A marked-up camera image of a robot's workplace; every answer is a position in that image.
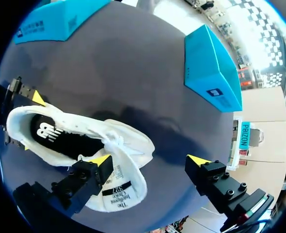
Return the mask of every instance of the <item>yellow marker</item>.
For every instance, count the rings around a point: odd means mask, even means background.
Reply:
[[[45,106],[45,102],[44,102],[44,100],[42,99],[42,97],[40,96],[40,94],[38,93],[37,90],[35,90],[35,92],[33,94],[32,101],[36,102],[36,103],[39,103],[42,106]]]
[[[187,156],[190,157],[198,166],[201,166],[202,164],[205,164],[206,162],[212,163],[212,161],[201,159],[201,158],[198,158],[190,154],[188,154]]]
[[[94,164],[98,164],[98,166],[100,166],[109,156],[111,156],[111,155],[107,154],[107,155],[104,155],[100,158],[91,159],[88,162],[93,162]]]

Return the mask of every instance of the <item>table surface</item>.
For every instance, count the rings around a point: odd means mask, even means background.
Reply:
[[[154,15],[111,2],[66,42],[10,44],[0,66],[3,85],[21,76],[63,111],[118,119],[155,144],[154,159],[141,169],[148,186],[142,203],[115,213],[84,207],[72,217],[77,222],[106,233],[139,233],[205,204],[184,171],[185,158],[192,154],[227,163],[233,114],[219,112],[184,86],[184,37]],[[66,168],[4,146],[2,134],[0,159],[10,190],[35,181],[50,189],[51,182],[65,177]]]

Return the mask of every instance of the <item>sign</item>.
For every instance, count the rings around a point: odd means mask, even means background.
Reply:
[[[250,143],[250,123],[248,121],[244,121],[241,124],[241,137],[240,137],[240,150],[248,150]]]

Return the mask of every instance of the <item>bolt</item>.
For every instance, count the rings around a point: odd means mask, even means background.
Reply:
[[[85,175],[84,172],[81,173],[81,175],[79,176],[80,179],[85,180],[87,177]]]
[[[223,175],[223,177],[227,179],[227,178],[229,177],[229,172],[228,172],[228,171],[225,172],[224,175]]]
[[[71,189],[66,189],[64,192],[65,192],[65,194],[67,194],[69,197],[72,196]]]
[[[244,191],[246,187],[247,187],[246,183],[241,183],[239,187],[239,191]]]
[[[227,196],[228,198],[231,198],[234,193],[235,193],[234,190],[229,189],[229,190],[227,190],[227,192],[226,192],[226,196]]]
[[[219,180],[219,177],[218,176],[213,176],[213,181],[218,181]]]

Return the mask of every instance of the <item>blue shoebox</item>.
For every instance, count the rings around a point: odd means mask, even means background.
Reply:
[[[16,44],[36,40],[61,40],[69,36],[91,15],[111,0],[64,0],[33,10],[20,25]]]
[[[236,66],[206,25],[185,37],[184,82],[221,112],[242,111]]]

